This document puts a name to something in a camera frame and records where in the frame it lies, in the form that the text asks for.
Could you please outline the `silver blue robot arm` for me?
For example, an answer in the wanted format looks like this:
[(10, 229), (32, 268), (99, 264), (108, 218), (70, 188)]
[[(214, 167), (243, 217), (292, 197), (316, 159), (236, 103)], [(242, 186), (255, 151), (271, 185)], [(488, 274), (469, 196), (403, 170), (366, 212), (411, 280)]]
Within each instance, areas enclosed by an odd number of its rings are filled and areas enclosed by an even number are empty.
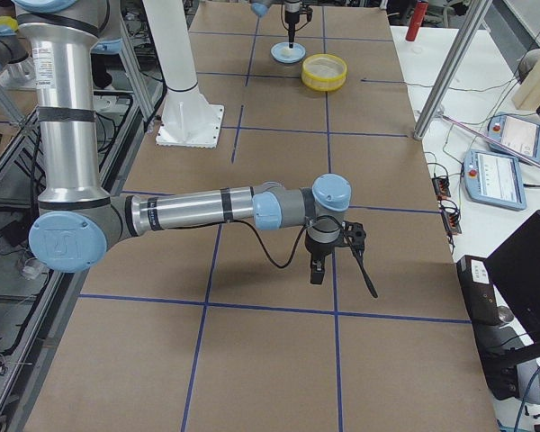
[[(253, 0), (250, 1), (250, 10), (258, 17), (262, 18), (269, 12), (271, 6), (275, 3), (273, 0)], [(313, 10), (310, 5), (301, 0), (283, 0), (281, 4), (281, 20), (283, 27), (287, 30), (288, 48), (292, 49), (295, 44), (295, 35), (297, 25), (301, 17), (306, 17), (306, 23), (310, 23), (313, 16)]]
[(32, 47), (46, 173), (29, 243), (47, 267), (81, 272), (125, 239), (223, 223), (243, 223), (254, 232), (298, 227), (312, 284), (322, 283), (326, 258), (336, 248), (363, 262), (365, 230), (345, 218), (351, 186), (340, 175), (321, 175), (293, 190), (269, 182), (147, 199), (111, 196), (99, 173), (91, 55), (100, 41), (118, 39), (118, 4), (19, 1), (15, 8)]

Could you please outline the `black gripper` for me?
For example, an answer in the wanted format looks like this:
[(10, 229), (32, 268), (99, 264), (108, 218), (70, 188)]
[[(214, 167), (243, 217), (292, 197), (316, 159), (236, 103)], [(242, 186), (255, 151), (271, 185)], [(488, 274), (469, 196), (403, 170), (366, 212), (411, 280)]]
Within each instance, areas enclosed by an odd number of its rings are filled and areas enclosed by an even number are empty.
[(302, 16), (306, 17), (306, 22), (311, 21), (311, 7), (301, 0), (284, 0), (283, 1), (284, 20), (288, 24), (288, 46), (290, 49), (294, 46), (296, 24), (301, 20)]
[(378, 297), (374, 283), (364, 264), (365, 229), (359, 222), (334, 219), (317, 220), (307, 229), (305, 247), (310, 253), (310, 283), (323, 284), (325, 260), (335, 248), (348, 248), (352, 253), (373, 298)]

